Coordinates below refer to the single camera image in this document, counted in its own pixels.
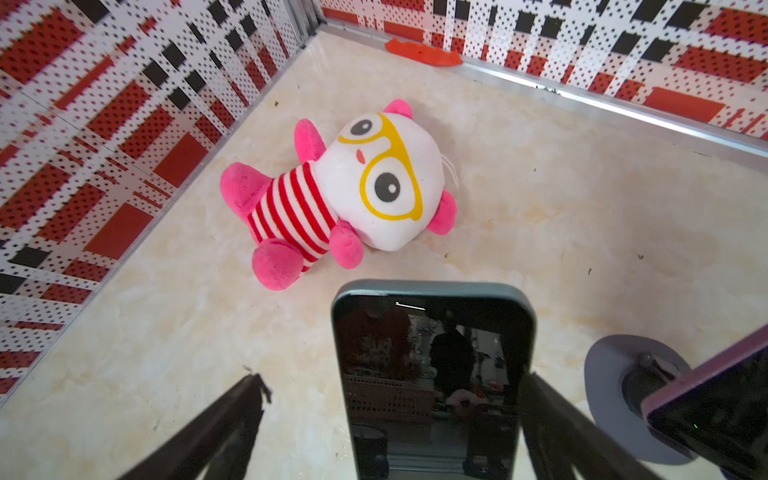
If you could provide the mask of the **purple-edged phone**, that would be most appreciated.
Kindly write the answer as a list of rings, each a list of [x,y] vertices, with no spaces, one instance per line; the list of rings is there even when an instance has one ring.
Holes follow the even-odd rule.
[[[735,479],[767,477],[767,327],[641,403],[651,431]]]

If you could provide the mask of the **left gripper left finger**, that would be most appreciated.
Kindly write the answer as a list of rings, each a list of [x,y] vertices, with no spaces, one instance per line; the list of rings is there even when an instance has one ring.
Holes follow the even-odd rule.
[[[222,394],[124,479],[243,479],[271,390],[249,374]]]

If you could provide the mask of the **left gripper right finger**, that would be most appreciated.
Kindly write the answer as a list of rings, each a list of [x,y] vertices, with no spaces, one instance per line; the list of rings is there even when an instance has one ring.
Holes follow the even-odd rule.
[[[655,479],[538,375],[519,383],[518,415],[538,479]]]

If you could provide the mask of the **green-edged phone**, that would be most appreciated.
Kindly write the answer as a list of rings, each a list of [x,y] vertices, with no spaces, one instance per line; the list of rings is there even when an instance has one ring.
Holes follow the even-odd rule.
[[[509,479],[536,316],[500,283],[358,280],[331,322],[361,479]]]

